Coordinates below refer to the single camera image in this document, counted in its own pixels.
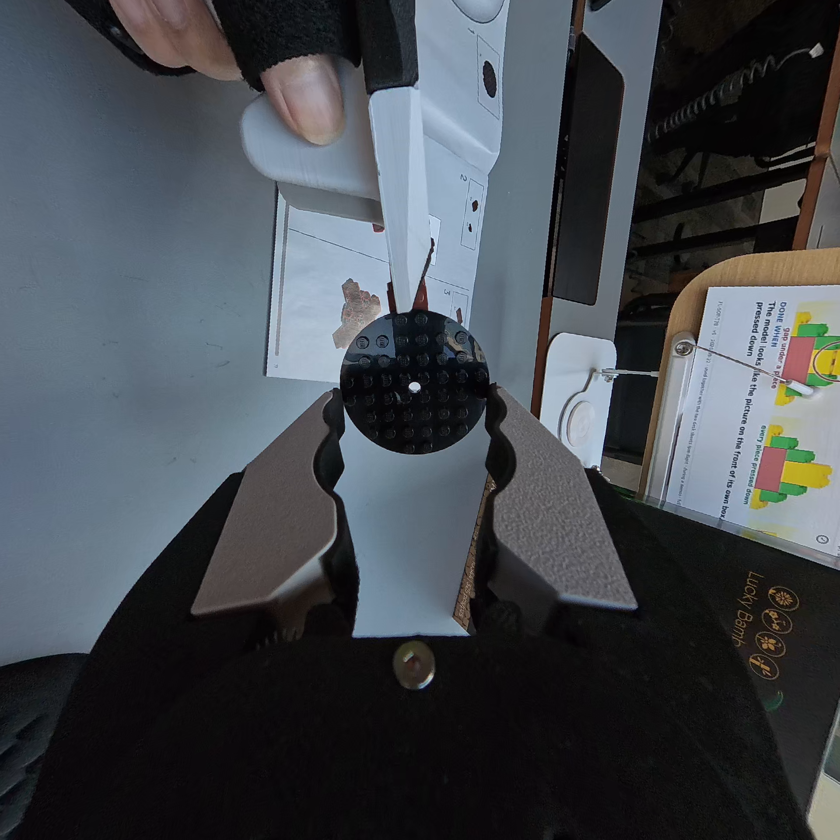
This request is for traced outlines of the person's left hand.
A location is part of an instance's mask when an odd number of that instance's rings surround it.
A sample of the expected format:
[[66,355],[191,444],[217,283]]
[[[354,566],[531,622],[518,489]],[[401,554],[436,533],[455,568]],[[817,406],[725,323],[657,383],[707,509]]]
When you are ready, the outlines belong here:
[[[201,1],[110,1],[120,24],[147,57],[169,68],[190,67],[221,81],[241,79],[222,29]],[[333,59],[290,58],[260,75],[266,95],[288,129],[324,146],[345,127],[343,91]]]

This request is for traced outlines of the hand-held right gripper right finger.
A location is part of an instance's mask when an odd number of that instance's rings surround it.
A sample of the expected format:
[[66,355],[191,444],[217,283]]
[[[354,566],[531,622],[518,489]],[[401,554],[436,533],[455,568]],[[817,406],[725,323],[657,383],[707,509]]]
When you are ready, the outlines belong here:
[[561,605],[634,613],[637,599],[580,460],[508,391],[489,388],[474,629],[543,631]]

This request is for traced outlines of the black rectangular panel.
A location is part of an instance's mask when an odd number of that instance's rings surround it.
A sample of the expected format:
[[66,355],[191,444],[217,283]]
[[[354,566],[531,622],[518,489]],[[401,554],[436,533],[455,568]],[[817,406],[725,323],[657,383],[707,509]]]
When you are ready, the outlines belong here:
[[586,34],[566,69],[543,294],[596,303],[620,131],[623,74]]

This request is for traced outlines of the wooden shelf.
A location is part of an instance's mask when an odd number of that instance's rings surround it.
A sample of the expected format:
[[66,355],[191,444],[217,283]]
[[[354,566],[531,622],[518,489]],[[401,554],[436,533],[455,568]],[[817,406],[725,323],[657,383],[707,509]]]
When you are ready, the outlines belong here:
[[802,195],[793,250],[839,246],[839,118],[830,139],[819,140]]

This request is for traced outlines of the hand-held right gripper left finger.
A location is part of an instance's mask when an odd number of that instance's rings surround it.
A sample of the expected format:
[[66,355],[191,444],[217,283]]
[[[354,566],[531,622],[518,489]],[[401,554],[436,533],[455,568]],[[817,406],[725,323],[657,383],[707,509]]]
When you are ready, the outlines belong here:
[[193,616],[261,613],[279,631],[354,630],[360,573],[336,491],[343,433],[334,388],[247,465]]

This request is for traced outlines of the black round studded plate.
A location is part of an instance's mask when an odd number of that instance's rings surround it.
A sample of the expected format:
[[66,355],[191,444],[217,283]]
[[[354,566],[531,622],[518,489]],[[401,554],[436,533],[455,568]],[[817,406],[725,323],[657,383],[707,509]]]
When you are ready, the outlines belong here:
[[462,440],[482,418],[489,386],[487,358],[467,327],[420,309],[364,327],[340,373],[353,424],[403,455],[436,453]]

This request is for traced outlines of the grey desk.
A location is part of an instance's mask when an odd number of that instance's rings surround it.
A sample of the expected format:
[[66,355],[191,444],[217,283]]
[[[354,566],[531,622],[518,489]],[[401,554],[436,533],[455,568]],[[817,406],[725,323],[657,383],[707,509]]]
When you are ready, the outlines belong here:
[[[570,25],[514,2],[470,329],[530,403]],[[64,2],[2,2],[2,665],[87,652],[149,564],[329,383],[263,375],[275,190],[246,86],[132,66]],[[349,425],[357,634],[452,618],[483,423],[430,458]]]

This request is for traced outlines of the white stand base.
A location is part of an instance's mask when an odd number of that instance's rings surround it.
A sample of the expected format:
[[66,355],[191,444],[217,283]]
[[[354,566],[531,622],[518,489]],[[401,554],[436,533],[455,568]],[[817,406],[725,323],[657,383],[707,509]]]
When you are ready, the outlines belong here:
[[539,420],[585,468],[602,466],[613,380],[613,342],[560,332],[549,342]]

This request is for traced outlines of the dark bamboo building set box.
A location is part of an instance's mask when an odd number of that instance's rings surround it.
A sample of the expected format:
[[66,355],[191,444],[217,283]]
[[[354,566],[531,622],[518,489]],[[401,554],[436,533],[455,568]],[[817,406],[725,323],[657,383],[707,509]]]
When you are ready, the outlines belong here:
[[813,838],[838,699],[838,575],[591,485],[638,600],[558,604],[526,631],[476,524],[469,718],[482,838]]

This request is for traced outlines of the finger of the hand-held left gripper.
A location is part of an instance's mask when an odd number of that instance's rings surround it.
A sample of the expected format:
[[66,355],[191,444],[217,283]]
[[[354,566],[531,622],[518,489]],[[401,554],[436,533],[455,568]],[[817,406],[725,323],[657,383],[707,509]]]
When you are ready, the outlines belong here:
[[420,90],[371,94],[369,117],[395,306],[408,312],[433,247]]

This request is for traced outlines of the white instruction booklet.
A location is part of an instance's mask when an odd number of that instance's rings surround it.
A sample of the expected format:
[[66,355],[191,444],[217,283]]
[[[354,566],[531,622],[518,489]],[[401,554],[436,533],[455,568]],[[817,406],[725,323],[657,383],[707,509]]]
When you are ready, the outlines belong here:
[[[434,252],[427,303],[469,326],[488,175],[501,145],[508,2],[417,2],[419,89]],[[249,162],[276,183],[267,377],[337,382],[357,333],[388,313],[390,280],[362,68],[339,61],[345,129],[317,147],[266,97],[245,110]]]

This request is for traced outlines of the clear stand instruction sheet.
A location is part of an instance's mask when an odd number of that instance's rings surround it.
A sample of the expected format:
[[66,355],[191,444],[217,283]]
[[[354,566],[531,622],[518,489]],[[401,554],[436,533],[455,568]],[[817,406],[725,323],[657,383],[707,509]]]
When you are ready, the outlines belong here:
[[672,342],[645,494],[838,567],[838,285],[710,287]]

